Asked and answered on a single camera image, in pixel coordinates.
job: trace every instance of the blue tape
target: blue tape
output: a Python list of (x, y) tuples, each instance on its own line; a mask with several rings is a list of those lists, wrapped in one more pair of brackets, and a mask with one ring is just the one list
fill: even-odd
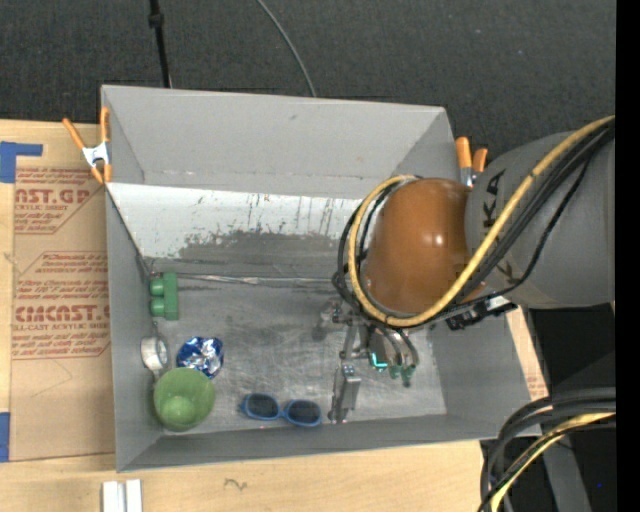
[(17, 156), (42, 156), (42, 144), (0, 142), (0, 182), (16, 182)]
[(0, 412), (0, 462), (9, 461), (9, 413)]

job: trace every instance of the gray bin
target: gray bin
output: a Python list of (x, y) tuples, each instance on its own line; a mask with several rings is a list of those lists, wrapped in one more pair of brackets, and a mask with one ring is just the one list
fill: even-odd
[[(105, 86), (113, 181), (107, 231), (116, 468), (204, 464), (494, 437), (529, 400), (504, 318), (412, 332), (402, 387), (366, 363), (346, 424), (326, 419), (344, 331), (311, 330), (336, 296), (337, 242), (359, 201), (397, 173), (458, 179), (440, 107)], [(156, 272), (179, 275), (180, 319), (149, 313)], [(194, 335), (225, 343), (211, 415), (164, 430), (140, 356)], [(248, 392), (316, 400), (325, 423), (256, 422)]]

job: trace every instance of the orange clip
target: orange clip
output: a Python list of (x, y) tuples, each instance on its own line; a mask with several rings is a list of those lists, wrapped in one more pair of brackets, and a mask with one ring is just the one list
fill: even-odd
[(466, 137), (458, 137), (456, 139), (456, 153), (458, 155), (458, 167), (460, 169), (468, 169), (471, 167), (471, 148), (469, 139)]
[[(64, 118), (62, 120), (62, 124), (69, 131), (71, 138), (73, 139), (74, 144), (80, 149), (87, 160), (87, 163), (91, 166), (91, 174), (96, 179), (98, 183), (104, 185), (105, 182), (111, 181), (112, 176), (112, 168), (111, 163), (109, 162), (109, 149), (107, 148), (107, 143), (110, 142), (109, 138), (109, 109), (107, 107), (102, 107), (100, 110), (100, 138), (101, 142), (94, 148), (89, 148), (86, 146), (80, 133), (73, 125), (73, 123), (68, 119)], [(104, 162), (104, 166), (102, 169), (103, 174), (100, 174), (100, 171), (96, 167), (96, 162), (102, 160)]]
[(473, 167), (475, 172), (484, 171), (484, 167), (487, 163), (488, 152), (487, 148), (480, 148), (473, 154), (473, 165), (471, 167)]

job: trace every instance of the green block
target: green block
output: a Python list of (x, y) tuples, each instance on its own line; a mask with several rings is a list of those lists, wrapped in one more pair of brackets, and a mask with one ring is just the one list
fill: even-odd
[(163, 316), (167, 320), (178, 319), (178, 276), (175, 272), (165, 272), (149, 283), (149, 293), (153, 299), (149, 303), (152, 316)]

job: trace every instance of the black floor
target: black floor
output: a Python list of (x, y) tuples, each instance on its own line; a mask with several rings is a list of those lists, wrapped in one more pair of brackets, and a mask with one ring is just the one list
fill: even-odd
[[(615, 113), (615, 0), (265, 4), (318, 96), (444, 106), (454, 136), (488, 146), (490, 157)], [(259, 1), (160, 5), (174, 88), (311, 95)], [(161, 87), (149, 10), (143, 0), (0, 0), (0, 118), (96, 122), (101, 84)], [(576, 375), (587, 385), (615, 379), (608, 309), (534, 312), (534, 324), (552, 389)], [(591, 464), (595, 445), (605, 448)], [(582, 451), (599, 492), (597, 474), (615, 474), (615, 435)], [(598, 500), (594, 511), (615, 510)], [(541, 510), (527, 501), (517, 510)]]

